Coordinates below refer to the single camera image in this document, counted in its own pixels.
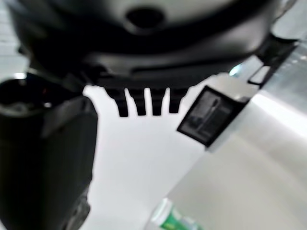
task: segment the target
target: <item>circular hole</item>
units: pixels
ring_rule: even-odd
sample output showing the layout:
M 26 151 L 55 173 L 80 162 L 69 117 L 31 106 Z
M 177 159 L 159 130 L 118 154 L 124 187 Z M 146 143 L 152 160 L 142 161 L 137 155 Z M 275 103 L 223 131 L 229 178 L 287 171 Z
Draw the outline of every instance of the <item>circular hole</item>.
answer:
M 137 8 L 127 14 L 128 21 L 140 29 L 154 29 L 165 19 L 164 14 L 154 8 Z

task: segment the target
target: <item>white surface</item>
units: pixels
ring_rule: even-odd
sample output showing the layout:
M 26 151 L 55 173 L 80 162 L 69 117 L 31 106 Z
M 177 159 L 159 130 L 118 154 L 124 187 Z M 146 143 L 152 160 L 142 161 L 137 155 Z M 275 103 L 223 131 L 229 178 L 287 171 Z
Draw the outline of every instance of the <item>white surface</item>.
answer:
M 200 89 L 194 88 L 191 97 Z M 89 87 L 86 94 L 100 117 L 89 194 L 92 212 L 82 230 L 141 230 L 155 206 L 204 153 L 203 145 L 175 131 L 188 107 L 169 115 L 167 96 L 162 117 L 137 117 L 129 98 L 130 117 L 119 118 L 103 89 Z

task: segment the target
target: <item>black plastic part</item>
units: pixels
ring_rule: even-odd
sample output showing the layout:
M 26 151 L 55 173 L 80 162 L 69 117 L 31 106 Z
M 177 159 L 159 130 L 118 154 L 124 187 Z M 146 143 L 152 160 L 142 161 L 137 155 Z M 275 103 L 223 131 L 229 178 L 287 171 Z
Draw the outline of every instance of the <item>black plastic part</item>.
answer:
M 31 80 L 0 85 L 0 218 L 7 230 L 63 230 L 92 180 L 95 108 L 87 97 L 49 89 Z
M 153 115 L 161 116 L 162 102 L 166 89 L 150 89 L 153 104 Z
M 171 114 L 177 114 L 182 98 L 187 94 L 189 89 L 171 89 L 170 90 L 170 101 L 169 101 L 169 112 Z
M 209 147 L 247 103 L 237 102 L 209 86 L 205 86 L 183 118 L 177 131 Z
M 129 89 L 129 94 L 134 99 L 138 115 L 145 116 L 146 105 L 145 105 L 144 89 L 143 90 Z
M 113 98 L 118 106 L 120 117 L 128 117 L 128 105 L 125 95 L 125 89 L 106 89 L 107 94 Z
M 249 84 L 257 85 L 262 88 L 277 69 L 284 63 L 297 46 L 297 39 L 283 39 L 270 34 L 265 44 L 256 54 L 257 57 L 263 62 L 264 66 L 269 66 L 270 70 L 264 77 L 262 82 L 253 82 L 249 80 Z

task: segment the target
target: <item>machine part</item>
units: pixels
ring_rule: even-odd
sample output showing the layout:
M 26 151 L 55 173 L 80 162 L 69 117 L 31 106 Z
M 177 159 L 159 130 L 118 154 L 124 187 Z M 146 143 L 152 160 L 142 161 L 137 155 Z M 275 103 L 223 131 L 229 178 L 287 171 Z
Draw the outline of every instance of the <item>machine part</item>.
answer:
M 138 115 L 145 116 L 146 115 L 146 104 L 145 104 L 144 90 L 130 89 L 129 94 L 134 99 L 134 102 L 136 104 L 136 109 L 138 111 Z
M 165 95 L 166 89 L 151 89 L 150 93 L 152 95 L 153 103 L 153 115 L 160 116 L 162 109 L 162 102 Z
M 282 39 L 270 34 L 263 47 L 257 53 L 257 57 L 263 62 L 263 65 L 270 67 L 270 69 L 261 82 L 253 82 L 252 78 L 261 70 L 260 68 L 251 76 L 248 83 L 260 86 L 260 88 L 263 87 L 298 44 L 299 42 L 296 39 Z
M 169 113 L 177 114 L 182 98 L 187 95 L 189 89 L 170 89 Z
M 64 225 L 62 230 L 78 230 L 85 222 L 91 210 L 91 207 L 87 202 L 87 193 L 88 190 L 86 190 L 84 195 L 79 199 L 77 206 L 71 215 L 71 218 Z
M 247 102 L 233 100 L 205 86 L 177 131 L 209 147 L 242 111 Z
M 0 84 L 0 126 L 5 228 L 63 230 L 77 202 L 85 217 L 97 133 L 90 99 L 31 74 L 8 80 Z
M 278 2 L 193 1 L 6 2 L 23 52 L 49 81 L 83 81 L 76 73 L 92 65 L 105 73 L 87 79 L 106 89 L 186 89 L 254 54 Z M 127 20 L 147 34 L 127 30 Z
M 128 117 L 128 105 L 125 89 L 106 89 L 107 94 L 113 98 L 117 104 L 120 117 Z

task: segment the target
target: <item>black plastic housing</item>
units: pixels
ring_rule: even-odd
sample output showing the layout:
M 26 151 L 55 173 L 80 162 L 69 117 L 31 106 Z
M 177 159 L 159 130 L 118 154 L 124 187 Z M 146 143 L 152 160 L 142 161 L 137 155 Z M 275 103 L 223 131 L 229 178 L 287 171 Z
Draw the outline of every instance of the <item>black plastic housing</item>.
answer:
M 7 230 L 65 229 L 92 180 L 94 106 L 82 95 L 48 90 L 26 80 L 0 85 L 0 219 Z

